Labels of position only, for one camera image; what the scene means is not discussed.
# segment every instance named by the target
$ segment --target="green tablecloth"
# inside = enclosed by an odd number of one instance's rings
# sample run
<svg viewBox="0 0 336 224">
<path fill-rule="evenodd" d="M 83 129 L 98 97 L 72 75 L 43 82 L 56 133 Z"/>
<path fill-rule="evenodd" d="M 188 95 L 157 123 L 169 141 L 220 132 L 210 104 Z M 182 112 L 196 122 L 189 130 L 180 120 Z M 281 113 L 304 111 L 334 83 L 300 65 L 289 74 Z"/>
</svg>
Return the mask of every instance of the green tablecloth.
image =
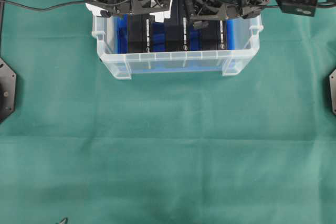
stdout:
<svg viewBox="0 0 336 224">
<path fill-rule="evenodd" d="M 1 56 L 18 80 L 0 125 L 1 222 L 335 223 L 335 15 L 264 11 L 236 77 L 118 81 L 84 5 L 6 6 Z"/>
</svg>

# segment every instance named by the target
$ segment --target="black metal plate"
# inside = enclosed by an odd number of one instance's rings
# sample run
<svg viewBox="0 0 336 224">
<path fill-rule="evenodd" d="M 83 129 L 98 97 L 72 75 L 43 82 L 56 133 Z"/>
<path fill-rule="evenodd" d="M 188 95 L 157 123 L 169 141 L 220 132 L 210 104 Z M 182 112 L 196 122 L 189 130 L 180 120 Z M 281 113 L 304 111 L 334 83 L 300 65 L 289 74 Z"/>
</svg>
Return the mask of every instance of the black metal plate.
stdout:
<svg viewBox="0 0 336 224">
<path fill-rule="evenodd" d="M 331 91 L 331 102 L 332 102 L 332 112 L 336 115 L 336 69 L 331 75 L 329 75 L 330 80 L 330 91 Z"/>
<path fill-rule="evenodd" d="M 0 123 L 14 111 L 15 72 L 0 58 Z"/>
</svg>

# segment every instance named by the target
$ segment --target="transparent plastic bin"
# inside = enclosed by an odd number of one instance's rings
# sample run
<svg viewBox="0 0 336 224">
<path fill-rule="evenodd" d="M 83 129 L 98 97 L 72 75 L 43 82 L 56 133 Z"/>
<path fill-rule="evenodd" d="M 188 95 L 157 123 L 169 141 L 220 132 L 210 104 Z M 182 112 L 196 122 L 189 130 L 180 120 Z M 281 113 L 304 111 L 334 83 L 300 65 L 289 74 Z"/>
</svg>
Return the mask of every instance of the transparent plastic bin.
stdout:
<svg viewBox="0 0 336 224">
<path fill-rule="evenodd" d="M 223 76 L 239 74 L 259 50 L 261 17 L 230 20 L 232 50 L 150 52 L 116 54 L 117 18 L 93 16 L 92 35 L 97 52 L 112 75 L 129 80 L 135 73 L 221 71 Z"/>
</svg>

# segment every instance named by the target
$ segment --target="black module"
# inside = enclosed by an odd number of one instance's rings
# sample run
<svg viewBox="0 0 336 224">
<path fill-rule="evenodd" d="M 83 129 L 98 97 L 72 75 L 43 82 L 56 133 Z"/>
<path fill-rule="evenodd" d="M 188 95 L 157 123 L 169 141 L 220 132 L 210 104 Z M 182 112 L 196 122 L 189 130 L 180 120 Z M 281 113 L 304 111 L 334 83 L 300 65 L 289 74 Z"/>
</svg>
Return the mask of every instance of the black module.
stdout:
<svg viewBox="0 0 336 224">
<path fill-rule="evenodd" d="M 173 0 L 170 18 L 164 19 L 164 36 L 165 36 L 165 51 L 175 52 L 180 51 L 181 41 L 178 35 L 179 29 L 179 0 Z"/>
<path fill-rule="evenodd" d="M 178 0 L 178 11 L 179 11 L 179 34 L 181 47 L 179 51 L 189 51 L 190 50 L 190 34 L 189 34 L 189 24 L 187 13 L 185 9 L 185 0 Z"/>
<path fill-rule="evenodd" d="M 142 15 L 142 51 L 153 52 L 153 21 L 149 14 Z"/>
<path fill-rule="evenodd" d="M 127 17 L 127 53 L 143 52 L 142 15 Z"/>
<path fill-rule="evenodd" d="M 208 21 L 208 26 L 201 30 L 202 50 L 226 50 L 226 22 Z"/>
</svg>

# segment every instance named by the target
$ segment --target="black cable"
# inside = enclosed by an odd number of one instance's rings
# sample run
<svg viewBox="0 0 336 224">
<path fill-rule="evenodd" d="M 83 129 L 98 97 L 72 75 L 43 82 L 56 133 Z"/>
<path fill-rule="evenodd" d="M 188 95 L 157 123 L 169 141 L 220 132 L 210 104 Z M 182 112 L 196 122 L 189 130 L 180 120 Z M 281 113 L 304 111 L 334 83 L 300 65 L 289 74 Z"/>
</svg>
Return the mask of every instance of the black cable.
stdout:
<svg viewBox="0 0 336 224">
<path fill-rule="evenodd" d="M 79 1 L 65 2 L 65 3 L 61 3 L 61 4 L 58 4 L 58 5 L 53 5 L 53 6 L 46 7 L 46 8 L 31 7 L 31 6 L 19 4 L 17 2 L 13 2 L 13 1 L 9 1 L 9 0 L 0 0 L 0 3 L 14 5 L 14 6 L 17 6 L 17 7 L 20 7 L 20 8 L 24 8 L 24 9 L 28 9 L 28 10 L 33 10 L 33 11 L 36 11 L 36 12 L 47 12 L 47 11 L 54 10 L 54 9 L 57 9 L 57 8 L 60 8 L 60 7 L 64 7 L 64 6 L 68 6 L 68 5 L 99 3 L 100 5 L 104 5 L 104 6 L 118 6 L 118 5 L 124 4 L 124 3 L 128 2 L 128 1 L 131 1 L 131 0 L 123 0 L 123 1 L 120 1 L 120 2 L 115 3 L 115 4 L 104 4 L 104 3 L 101 3 L 101 2 L 98 2 L 98 1 L 94 1 L 94 0 L 79 0 Z"/>
</svg>

